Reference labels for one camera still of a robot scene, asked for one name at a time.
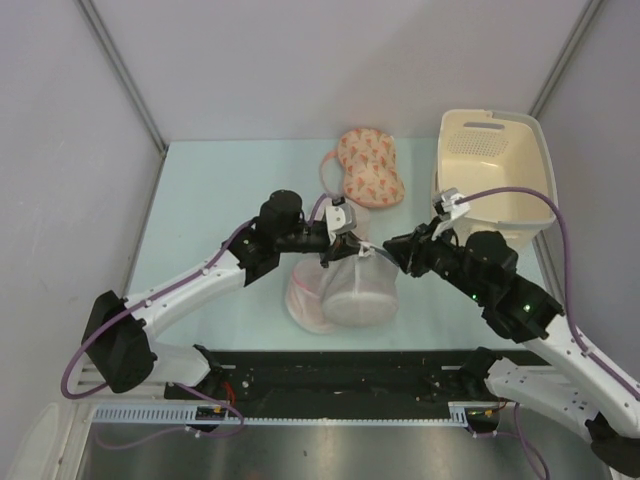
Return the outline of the grey trimmed mesh laundry bag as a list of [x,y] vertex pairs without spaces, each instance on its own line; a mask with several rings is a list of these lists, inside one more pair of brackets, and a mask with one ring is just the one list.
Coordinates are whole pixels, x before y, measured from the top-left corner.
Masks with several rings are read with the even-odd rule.
[[331,262],[321,287],[324,318],[347,328],[391,322],[399,308],[398,273],[398,266],[368,242],[355,255]]

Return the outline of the cream plastic basket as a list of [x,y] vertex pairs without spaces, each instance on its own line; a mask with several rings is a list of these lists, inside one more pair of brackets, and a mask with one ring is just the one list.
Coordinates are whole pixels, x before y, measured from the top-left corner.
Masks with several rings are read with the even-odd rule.
[[[453,109],[443,114],[432,193],[451,188],[467,196],[525,187],[558,201],[555,175],[540,124],[525,114]],[[461,242],[478,231],[498,231],[519,251],[556,220],[546,203],[523,193],[501,193],[470,203],[454,229]]]

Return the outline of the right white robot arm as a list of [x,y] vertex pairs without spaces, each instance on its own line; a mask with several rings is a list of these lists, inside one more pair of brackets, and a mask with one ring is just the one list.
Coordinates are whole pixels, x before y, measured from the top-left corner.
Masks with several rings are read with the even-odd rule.
[[491,394],[523,404],[586,440],[611,469],[639,475],[639,394],[623,387],[629,375],[606,364],[594,346],[581,348],[561,304],[520,276],[518,255],[498,232],[472,234],[459,246],[453,231],[433,226],[384,242],[400,269],[419,278],[433,272],[472,299],[500,337],[524,346],[568,380],[559,385],[507,357],[477,348],[462,367],[461,388],[473,401]]

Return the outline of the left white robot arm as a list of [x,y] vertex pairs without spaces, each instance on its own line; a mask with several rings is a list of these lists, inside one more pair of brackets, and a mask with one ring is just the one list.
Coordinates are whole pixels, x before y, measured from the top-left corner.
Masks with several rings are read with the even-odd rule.
[[358,254],[355,228],[355,212],[343,198],[318,201],[306,219],[301,197],[278,190],[211,257],[175,279],[126,298],[101,294],[80,351],[115,394],[155,380],[186,385],[197,398],[210,399],[221,387],[212,355],[199,345],[164,344],[161,334],[204,304],[266,276],[284,254],[315,254],[323,267]]

